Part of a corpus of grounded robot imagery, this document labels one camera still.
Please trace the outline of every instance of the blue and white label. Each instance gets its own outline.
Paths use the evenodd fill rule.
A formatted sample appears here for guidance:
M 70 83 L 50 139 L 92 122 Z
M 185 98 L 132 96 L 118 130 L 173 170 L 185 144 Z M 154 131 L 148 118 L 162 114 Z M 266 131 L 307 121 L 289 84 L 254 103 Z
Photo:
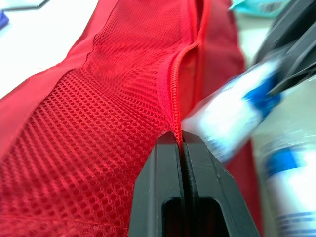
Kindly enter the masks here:
M 270 155 L 266 171 L 279 235 L 316 237 L 316 151 L 280 149 Z

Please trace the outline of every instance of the white bottle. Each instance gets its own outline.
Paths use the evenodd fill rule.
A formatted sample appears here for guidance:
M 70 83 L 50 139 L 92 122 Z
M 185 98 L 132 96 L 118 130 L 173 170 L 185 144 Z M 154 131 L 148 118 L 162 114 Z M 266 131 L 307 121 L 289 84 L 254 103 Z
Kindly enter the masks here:
M 253 134 L 267 237 L 316 237 L 315 92 L 293 88 Z

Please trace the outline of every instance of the white table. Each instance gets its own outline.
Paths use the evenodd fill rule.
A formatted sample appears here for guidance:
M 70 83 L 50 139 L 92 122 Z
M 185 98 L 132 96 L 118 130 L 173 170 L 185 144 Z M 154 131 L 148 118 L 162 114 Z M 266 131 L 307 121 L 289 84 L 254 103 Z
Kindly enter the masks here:
M 0 31 L 0 98 L 29 76 L 61 62 L 83 32 L 97 2 L 51 0 L 37 10 L 6 12 L 10 23 Z M 248 67 L 271 23 L 270 19 L 237 16 L 240 46 Z M 263 204 L 265 220 L 269 220 L 266 198 Z M 266 236 L 275 236 L 269 228 L 272 224 L 265 225 Z

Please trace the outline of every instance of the teal object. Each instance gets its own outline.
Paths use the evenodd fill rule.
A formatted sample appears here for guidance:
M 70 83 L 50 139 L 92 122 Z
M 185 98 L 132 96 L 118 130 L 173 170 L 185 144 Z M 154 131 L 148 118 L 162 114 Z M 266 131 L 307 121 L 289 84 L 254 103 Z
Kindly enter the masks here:
M 261 17 L 276 17 L 291 0 L 233 0 L 230 10 Z

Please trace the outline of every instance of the red bag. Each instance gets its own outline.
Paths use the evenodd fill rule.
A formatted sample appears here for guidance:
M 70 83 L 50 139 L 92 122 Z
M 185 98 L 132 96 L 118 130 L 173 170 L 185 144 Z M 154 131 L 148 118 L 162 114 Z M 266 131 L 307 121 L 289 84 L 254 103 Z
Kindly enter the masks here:
M 100 0 L 66 59 L 0 103 L 0 234 L 128 234 L 156 139 L 243 71 L 229 0 Z M 229 165 L 261 230 L 248 144 Z

